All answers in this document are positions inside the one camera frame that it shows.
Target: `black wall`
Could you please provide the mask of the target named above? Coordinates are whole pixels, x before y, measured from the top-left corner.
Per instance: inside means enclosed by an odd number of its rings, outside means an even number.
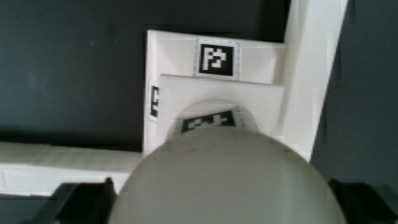
[[[398,192],[398,1],[350,1],[311,163]]]

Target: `dark background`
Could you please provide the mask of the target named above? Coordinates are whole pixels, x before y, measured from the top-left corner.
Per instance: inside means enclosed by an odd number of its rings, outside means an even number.
[[[281,0],[0,0],[0,140],[140,151],[146,31],[283,42]]]
[[[146,30],[283,42],[286,14],[281,0],[2,0],[0,140],[140,151]],[[398,191],[396,41],[398,1],[350,1],[311,163]],[[32,205],[0,200],[2,223]]]

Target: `black square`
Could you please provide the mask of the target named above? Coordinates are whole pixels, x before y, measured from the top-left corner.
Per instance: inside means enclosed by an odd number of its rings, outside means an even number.
[[[201,44],[199,73],[233,77],[235,47]]]
[[[197,128],[215,126],[233,126],[233,127],[238,126],[233,110],[185,119],[181,125],[181,133],[195,130]]]
[[[151,86],[151,108],[149,108],[149,115],[153,118],[158,118],[158,94],[160,89],[156,86]]]

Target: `white panel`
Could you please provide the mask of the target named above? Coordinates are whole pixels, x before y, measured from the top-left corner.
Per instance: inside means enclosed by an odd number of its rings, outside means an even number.
[[[146,155],[167,140],[180,113],[192,104],[210,99],[226,100],[249,110],[261,133],[270,135],[275,131],[283,100],[281,86],[162,75],[160,88],[158,121],[146,119],[146,123],[151,123],[144,133]]]
[[[286,28],[286,86],[274,134],[309,160],[331,77],[347,0],[293,0]]]
[[[238,43],[238,81],[272,84],[281,73],[283,44],[164,31],[148,31],[148,78],[156,80],[158,74],[194,76],[197,40]]]
[[[110,150],[0,143],[0,193],[50,196],[68,182],[114,180],[119,193],[142,154]]]

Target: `gray rounded object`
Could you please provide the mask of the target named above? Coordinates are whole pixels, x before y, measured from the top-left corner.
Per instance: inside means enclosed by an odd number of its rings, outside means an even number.
[[[110,224],[343,224],[325,180],[290,148],[236,128],[188,132],[144,159]]]

